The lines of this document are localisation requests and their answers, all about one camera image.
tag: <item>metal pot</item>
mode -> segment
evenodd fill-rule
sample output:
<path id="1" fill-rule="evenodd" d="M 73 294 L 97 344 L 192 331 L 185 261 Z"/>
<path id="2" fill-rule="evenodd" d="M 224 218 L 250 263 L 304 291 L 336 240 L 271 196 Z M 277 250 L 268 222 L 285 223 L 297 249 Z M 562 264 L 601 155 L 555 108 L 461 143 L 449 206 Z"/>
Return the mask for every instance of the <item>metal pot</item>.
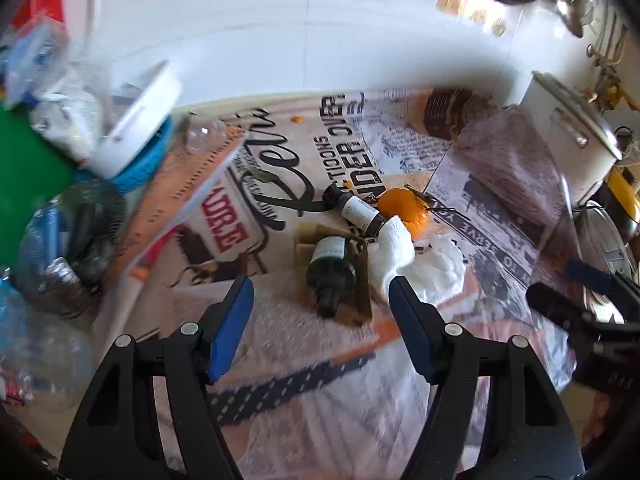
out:
<path id="1" fill-rule="evenodd" d="M 553 75 L 533 72 L 522 106 L 569 185 L 572 206 L 584 204 L 622 159 L 607 121 Z"/>

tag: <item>plastic bag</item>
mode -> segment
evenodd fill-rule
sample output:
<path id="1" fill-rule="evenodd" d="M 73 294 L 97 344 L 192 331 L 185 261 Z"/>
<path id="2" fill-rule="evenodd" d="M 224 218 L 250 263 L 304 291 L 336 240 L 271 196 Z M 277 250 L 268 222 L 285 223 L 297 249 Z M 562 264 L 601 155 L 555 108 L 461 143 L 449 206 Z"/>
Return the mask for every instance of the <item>plastic bag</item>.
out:
<path id="1" fill-rule="evenodd" d="M 86 334 L 36 311 L 0 280 L 0 374 L 18 384 L 25 402 L 64 410 L 78 402 L 94 371 Z"/>
<path id="2" fill-rule="evenodd" d="M 60 59 L 34 88 L 39 103 L 30 112 L 31 127 L 78 164 L 92 157 L 103 134 L 102 104 L 87 79 L 86 67 Z"/>
<path id="3" fill-rule="evenodd" d="M 6 32 L 0 37 L 0 83 L 4 82 L 4 74 L 6 72 L 6 62 L 9 58 L 9 52 L 15 41 L 14 28 L 9 26 Z"/>
<path id="4" fill-rule="evenodd" d="M 18 31 L 5 66 L 5 110 L 23 101 L 67 44 L 64 25 L 47 16 L 37 16 Z"/>

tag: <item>small orange piece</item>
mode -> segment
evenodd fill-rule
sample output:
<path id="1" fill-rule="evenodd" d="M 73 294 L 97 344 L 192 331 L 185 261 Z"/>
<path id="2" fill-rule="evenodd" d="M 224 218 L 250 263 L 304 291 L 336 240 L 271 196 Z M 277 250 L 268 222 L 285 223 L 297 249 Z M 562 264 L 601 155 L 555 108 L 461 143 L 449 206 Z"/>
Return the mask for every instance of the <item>small orange piece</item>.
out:
<path id="1" fill-rule="evenodd" d="M 422 200 L 400 187 L 386 190 L 378 199 L 378 211 L 386 218 L 398 215 L 413 240 L 422 237 L 429 223 L 430 214 L 425 208 Z"/>

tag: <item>red label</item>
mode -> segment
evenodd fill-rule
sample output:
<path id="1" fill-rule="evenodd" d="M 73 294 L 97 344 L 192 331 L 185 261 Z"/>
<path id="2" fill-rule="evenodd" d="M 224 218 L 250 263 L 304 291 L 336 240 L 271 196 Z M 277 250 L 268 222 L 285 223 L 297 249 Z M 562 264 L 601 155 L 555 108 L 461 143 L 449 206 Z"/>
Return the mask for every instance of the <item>red label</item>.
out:
<path id="1" fill-rule="evenodd" d="M 23 406 L 24 401 L 20 395 L 20 388 L 18 385 L 7 377 L 0 376 L 0 381 L 4 381 L 4 389 L 6 391 L 6 399 L 4 402 L 11 406 Z"/>
<path id="2" fill-rule="evenodd" d="M 249 237 L 223 187 L 217 187 L 211 192 L 202 203 L 202 211 L 221 253 L 226 253 Z"/>
<path id="3" fill-rule="evenodd" d="M 33 16 L 44 14 L 57 22 L 64 23 L 62 0 L 25 0 L 12 21 L 15 28 L 20 28 Z"/>

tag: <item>black clamp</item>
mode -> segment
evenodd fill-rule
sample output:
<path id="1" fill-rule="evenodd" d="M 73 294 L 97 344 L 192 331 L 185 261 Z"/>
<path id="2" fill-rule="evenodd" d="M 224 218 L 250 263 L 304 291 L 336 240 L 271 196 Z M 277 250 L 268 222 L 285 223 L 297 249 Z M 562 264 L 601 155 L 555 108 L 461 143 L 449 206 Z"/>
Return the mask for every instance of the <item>black clamp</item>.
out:
<path id="1" fill-rule="evenodd" d="M 568 333 L 575 351 L 573 380 L 610 396 L 604 432 L 582 450 L 585 480 L 622 478 L 635 468 L 640 434 L 640 288 L 621 274 L 607 274 L 577 260 L 565 273 L 605 294 L 625 324 L 597 321 L 593 312 L 572 303 L 543 283 L 527 291 L 534 310 Z"/>
<path id="2" fill-rule="evenodd" d="M 253 304 L 251 281 L 238 278 L 199 322 L 184 323 L 167 338 L 137 343 L 119 336 L 82 399 L 60 472 L 74 480 L 241 479 L 209 416 L 205 386 L 229 368 Z M 166 378 L 186 476 L 164 460 L 154 376 Z"/>
<path id="3" fill-rule="evenodd" d="M 389 303 L 415 370 L 438 385 L 403 479 L 455 476 L 482 376 L 491 387 L 478 462 L 457 478 L 566 479 L 584 471 L 562 403 L 526 338 L 490 341 L 445 323 L 404 276 L 391 281 Z"/>

